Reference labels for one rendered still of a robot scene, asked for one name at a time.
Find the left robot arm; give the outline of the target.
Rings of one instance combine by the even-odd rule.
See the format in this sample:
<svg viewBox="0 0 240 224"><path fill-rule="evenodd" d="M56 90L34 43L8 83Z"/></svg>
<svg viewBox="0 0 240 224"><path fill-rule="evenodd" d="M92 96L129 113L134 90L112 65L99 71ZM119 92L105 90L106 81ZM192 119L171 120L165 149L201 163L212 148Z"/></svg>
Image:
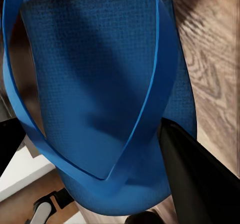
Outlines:
<svg viewBox="0 0 240 224"><path fill-rule="evenodd" d="M59 192L53 191L37 200L34 203L33 211L34 215L32 219L27 219L25 224L46 224L48 218L56 213L56 207L51 200L51 196L54 196L59 207L64 209L67 205L74 202L66 188L63 188Z"/></svg>

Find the sandal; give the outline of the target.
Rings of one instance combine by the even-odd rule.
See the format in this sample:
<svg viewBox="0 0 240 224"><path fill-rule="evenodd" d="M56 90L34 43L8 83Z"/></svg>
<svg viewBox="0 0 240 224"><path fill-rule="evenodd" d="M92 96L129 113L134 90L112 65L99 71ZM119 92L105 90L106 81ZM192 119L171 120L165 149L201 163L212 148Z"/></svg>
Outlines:
<svg viewBox="0 0 240 224"><path fill-rule="evenodd" d="M46 138L12 73L8 47L19 11ZM198 133L173 0L4 0L2 20L9 101L71 197L106 216L167 199L160 121L177 122L196 140Z"/></svg>

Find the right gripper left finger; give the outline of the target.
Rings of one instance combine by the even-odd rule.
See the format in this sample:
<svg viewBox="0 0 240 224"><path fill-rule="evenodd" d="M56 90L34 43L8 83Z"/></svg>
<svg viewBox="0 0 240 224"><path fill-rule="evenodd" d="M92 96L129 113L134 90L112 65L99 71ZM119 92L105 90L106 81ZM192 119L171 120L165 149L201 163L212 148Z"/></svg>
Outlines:
<svg viewBox="0 0 240 224"><path fill-rule="evenodd" d="M25 136L26 132L18 118L0 122L0 177Z"/></svg>

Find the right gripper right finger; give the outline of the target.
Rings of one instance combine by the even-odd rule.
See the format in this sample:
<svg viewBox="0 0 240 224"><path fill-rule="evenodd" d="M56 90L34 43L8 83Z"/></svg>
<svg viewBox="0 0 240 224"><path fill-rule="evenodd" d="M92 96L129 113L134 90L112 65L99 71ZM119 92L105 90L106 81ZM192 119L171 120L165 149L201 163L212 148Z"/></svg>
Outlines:
<svg viewBox="0 0 240 224"><path fill-rule="evenodd" d="M157 137L178 224L240 224L240 179L177 122Z"/></svg>

